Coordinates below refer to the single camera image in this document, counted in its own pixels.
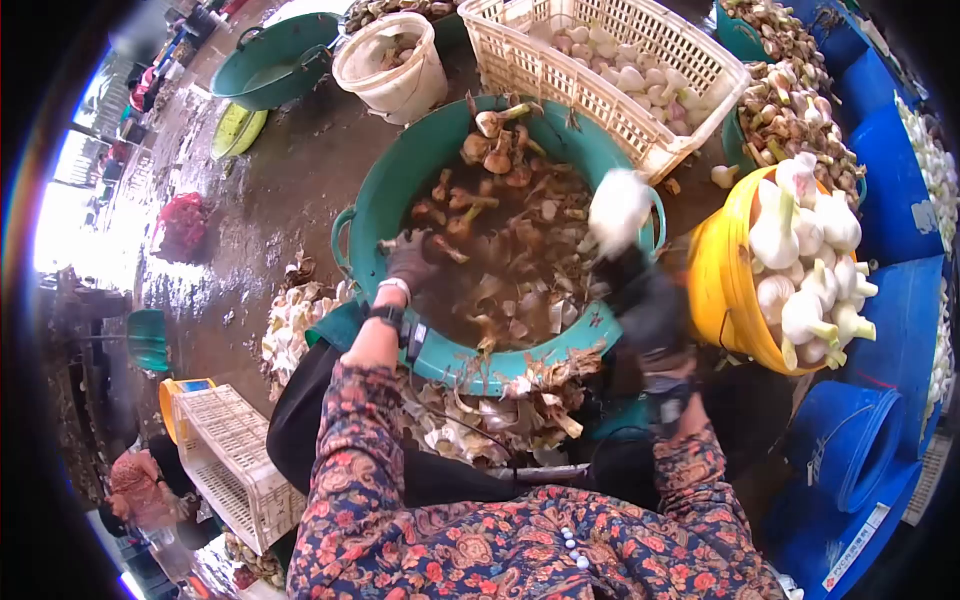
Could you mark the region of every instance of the white plastic bucket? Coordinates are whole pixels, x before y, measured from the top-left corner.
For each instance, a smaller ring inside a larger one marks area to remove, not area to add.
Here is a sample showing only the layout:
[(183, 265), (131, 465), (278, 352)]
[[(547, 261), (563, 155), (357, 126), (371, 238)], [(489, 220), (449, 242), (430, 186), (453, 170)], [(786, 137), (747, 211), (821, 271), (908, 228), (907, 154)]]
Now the white plastic bucket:
[[(380, 70), (384, 51), (396, 35), (419, 36), (413, 56), (401, 66)], [(370, 113), (406, 125), (446, 97), (446, 74), (433, 44), (433, 26), (415, 12), (381, 17), (361, 29), (333, 59), (333, 79), (353, 92)]]

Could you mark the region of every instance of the blue plastic barrel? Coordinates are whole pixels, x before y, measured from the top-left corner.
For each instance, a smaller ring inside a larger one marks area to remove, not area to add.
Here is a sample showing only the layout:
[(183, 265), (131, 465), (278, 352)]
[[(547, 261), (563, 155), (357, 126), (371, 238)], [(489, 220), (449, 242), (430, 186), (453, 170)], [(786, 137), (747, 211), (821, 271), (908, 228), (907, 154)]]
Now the blue plastic barrel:
[(763, 522), (771, 564), (793, 577), (804, 589), (804, 600), (843, 597), (893, 535), (922, 466), (921, 461), (892, 461), (852, 515), (838, 512), (805, 481), (791, 482)]
[(843, 77), (837, 79), (833, 91), (843, 101), (840, 113), (848, 131), (856, 129), (871, 113), (889, 104), (895, 91), (909, 107), (916, 106), (920, 100), (907, 92), (899, 77), (890, 72), (873, 48), (868, 48), (850, 65)]
[(856, 128), (850, 146), (867, 165), (870, 188), (870, 201), (860, 208), (857, 258), (891, 265), (942, 254), (933, 203), (892, 95)]
[[(871, 199), (874, 188), (871, 188)], [(940, 416), (941, 403), (924, 426), (926, 393), (937, 344), (943, 255), (883, 267), (868, 279), (879, 287), (860, 314), (876, 325), (876, 341), (854, 338), (845, 348), (847, 365), (837, 379), (874, 390), (897, 390), (905, 414), (898, 454), (924, 456)]]
[(842, 513), (859, 511), (897, 451), (903, 398), (836, 381), (815, 385), (793, 420), (784, 452)]

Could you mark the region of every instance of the paisley print sleeve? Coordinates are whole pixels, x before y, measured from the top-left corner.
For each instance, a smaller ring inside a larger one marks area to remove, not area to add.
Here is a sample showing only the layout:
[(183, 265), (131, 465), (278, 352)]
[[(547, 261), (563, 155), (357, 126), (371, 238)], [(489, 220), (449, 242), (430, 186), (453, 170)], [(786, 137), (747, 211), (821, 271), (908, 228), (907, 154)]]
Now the paisley print sleeve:
[(753, 550), (747, 516), (733, 487), (724, 480), (727, 457), (709, 425), (679, 440), (654, 446), (660, 512), (721, 548)]
[(300, 520), (288, 592), (325, 587), (365, 554), (402, 508), (400, 397), (387, 368), (337, 363), (324, 396), (310, 495)]

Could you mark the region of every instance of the white crate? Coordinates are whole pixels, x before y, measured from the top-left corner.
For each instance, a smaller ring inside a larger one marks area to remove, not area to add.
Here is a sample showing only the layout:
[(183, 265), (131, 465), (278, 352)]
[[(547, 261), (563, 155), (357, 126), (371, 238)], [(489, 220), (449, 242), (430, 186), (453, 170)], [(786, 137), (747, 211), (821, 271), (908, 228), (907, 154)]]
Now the white crate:
[(257, 554), (300, 524), (306, 499), (267, 456), (270, 423), (229, 385), (174, 395), (178, 452), (200, 494)]
[[(637, 170), (657, 183), (704, 145), (750, 84), (723, 46), (651, 0), (466, 0), (457, 9), (490, 93), (517, 92), (572, 107), (603, 127)], [(621, 43), (670, 63), (713, 113), (692, 135), (675, 135), (615, 86), (525, 34), (534, 21), (561, 27), (599, 22)]]

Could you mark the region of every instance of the worker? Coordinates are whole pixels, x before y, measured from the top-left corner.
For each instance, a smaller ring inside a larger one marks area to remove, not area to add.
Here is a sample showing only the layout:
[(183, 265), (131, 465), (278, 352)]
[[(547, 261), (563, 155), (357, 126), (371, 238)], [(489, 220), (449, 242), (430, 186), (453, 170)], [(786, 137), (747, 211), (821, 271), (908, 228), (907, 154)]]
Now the worker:
[(130, 106), (143, 113), (149, 112), (154, 107), (154, 101), (163, 85), (164, 76), (173, 64), (172, 60), (168, 60), (159, 69), (151, 66), (143, 72), (139, 81), (136, 79), (129, 80), (127, 89), (130, 91)]
[(219, 527), (212, 519), (197, 523), (200, 499), (177, 446), (167, 435), (153, 436), (146, 446), (128, 448), (110, 467), (112, 493), (98, 509), (104, 527), (115, 537), (126, 535), (127, 525), (145, 532), (176, 527), (187, 547), (205, 546)]
[(676, 432), (654, 446), (660, 514), (562, 486), (409, 510), (394, 316), (435, 269), (422, 240), (397, 239), (372, 312), (333, 368), (288, 595), (783, 597), (724, 480), (724, 453), (693, 385), (684, 298), (656, 267), (612, 305), (651, 399), (679, 405)]

